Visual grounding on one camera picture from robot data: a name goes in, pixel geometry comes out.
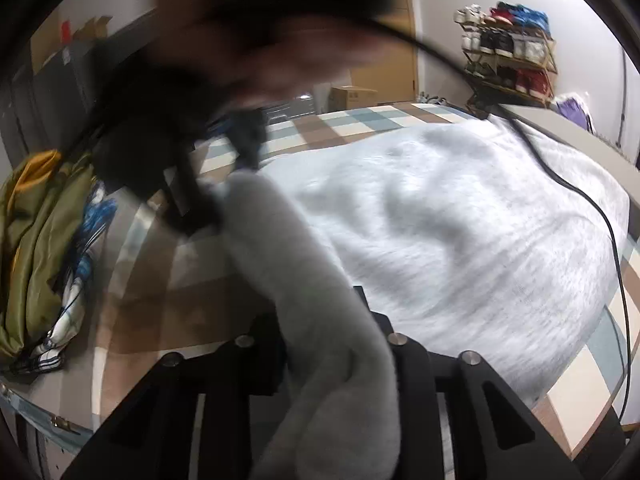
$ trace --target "olive green bag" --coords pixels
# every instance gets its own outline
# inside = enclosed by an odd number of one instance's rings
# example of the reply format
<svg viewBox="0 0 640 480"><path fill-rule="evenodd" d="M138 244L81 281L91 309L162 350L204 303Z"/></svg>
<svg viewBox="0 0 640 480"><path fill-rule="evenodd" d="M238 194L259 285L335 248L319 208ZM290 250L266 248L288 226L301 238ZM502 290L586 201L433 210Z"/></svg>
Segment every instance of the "olive green bag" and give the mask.
<svg viewBox="0 0 640 480"><path fill-rule="evenodd" d="M52 290L82 223L94 179L89 155L62 165L58 152L25 160L0 190L0 365L14 361L54 325L62 299Z"/></svg>

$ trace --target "clothes pile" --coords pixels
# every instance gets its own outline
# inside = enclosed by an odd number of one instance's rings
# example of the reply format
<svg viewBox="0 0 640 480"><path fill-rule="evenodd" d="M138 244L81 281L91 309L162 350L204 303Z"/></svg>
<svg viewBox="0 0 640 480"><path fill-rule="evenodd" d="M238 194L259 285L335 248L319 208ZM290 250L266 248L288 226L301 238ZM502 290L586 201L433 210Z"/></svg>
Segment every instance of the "clothes pile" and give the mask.
<svg viewBox="0 0 640 480"><path fill-rule="evenodd" d="M587 130L590 134L596 135L589 107L578 94L571 92L555 97L551 101L551 109Z"/></svg>
<svg viewBox="0 0 640 480"><path fill-rule="evenodd" d="M116 205L89 155L25 160L0 190L0 368L55 370L84 317L86 286Z"/></svg>

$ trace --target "black metal frame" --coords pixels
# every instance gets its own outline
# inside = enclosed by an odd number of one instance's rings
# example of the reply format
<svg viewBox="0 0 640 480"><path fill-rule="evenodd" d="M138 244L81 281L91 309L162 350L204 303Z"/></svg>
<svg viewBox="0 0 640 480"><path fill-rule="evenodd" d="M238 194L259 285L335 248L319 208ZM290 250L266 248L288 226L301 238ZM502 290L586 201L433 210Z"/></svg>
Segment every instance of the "black metal frame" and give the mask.
<svg viewBox="0 0 640 480"><path fill-rule="evenodd" d="M366 304L362 288L356 291ZM444 393L459 480L582 480L536 417L477 353L427 352L372 313L392 349L401 450L393 480L444 478L437 393ZM165 355L82 448L64 480L181 479L190 468L196 400L206 394L198 478L243 480L252 466L249 395L273 395L285 345L274 315L248 335L188 360Z"/></svg>

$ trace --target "shelf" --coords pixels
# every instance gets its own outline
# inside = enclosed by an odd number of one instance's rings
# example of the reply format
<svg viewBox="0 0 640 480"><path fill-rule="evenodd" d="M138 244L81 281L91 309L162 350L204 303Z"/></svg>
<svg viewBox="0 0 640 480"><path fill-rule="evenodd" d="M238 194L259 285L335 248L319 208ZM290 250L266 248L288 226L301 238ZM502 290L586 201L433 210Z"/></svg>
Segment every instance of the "shelf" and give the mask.
<svg viewBox="0 0 640 480"><path fill-rule="evenodd" d="M543 105L548 105L551 101L551 99L547 98L547 99L538 99L537 97L533 97L532 95L529 94L523 94L522 92L518 92L517 90L514 90L513 88L507 88L506 86L501 86L501 85L496 85L493 83L489 83L488 81L486 81L485 79L482 79L481 77L475 76L469 72L466 72L467 74L469 74L476 82L478 82L481 85L484 86L488 86L489 88L494 88L496 90L499 90L500 92L504 92L506 94L511 94L511 95L515 95L518 97L521 97L522 99L528 99L530 101L535 101L537 103L543 104Z"/></svg>
<svg viewBox="0 0 640 480"><path fill-rule="evenodd" d="M473 23L473 22L455 22L460 27L477 27L477 28L500 28L508 32L514 32L516 34L528 34L530 36L537 36L539 38L545 38L546 40L553 41L551 36L548 36L544 30L537 27L521 27L519 25L507 25L503 22L495 23Z"/></svg>
<svg viewBox="0 0 640 480"><path fill-rule="evenodd" d="M550 63L552 67L549 68L548 65L545 67L544 65L541 65L539 63L534 63L533 61L529 61L527 59L519 59L517 57L506 57L506 56L501 56L500 54L487 54L485 52L481 52L480 50L467 50L466 48L463 48L462 51L467 54L479 54L481 57L496 57L499 60L509 61L515 64L519 64L519 65L526 66L528 68L537 69L537 70L547 70L548 72L552 72L554 74L558 73L558 70L556 69L556 67L553 66L553 63Z"/></svg>

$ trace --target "blurry hand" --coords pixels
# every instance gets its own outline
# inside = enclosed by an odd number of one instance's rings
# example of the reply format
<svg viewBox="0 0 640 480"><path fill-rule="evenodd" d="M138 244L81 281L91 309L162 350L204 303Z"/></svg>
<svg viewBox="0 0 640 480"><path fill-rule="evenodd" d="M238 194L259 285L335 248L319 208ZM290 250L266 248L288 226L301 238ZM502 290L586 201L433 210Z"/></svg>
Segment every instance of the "blurry hand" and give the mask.
<svg viewBox="0 0 640 480"><path fill-rule="evenodd" d="M299 95L351 66L377 59L385 41L334 18L302 16L278 24L276 41L242 52L222 24L204 22L214 0L157 0L156 62L195 69L219 84L242 81L236 107L254 108Z"/></svg>

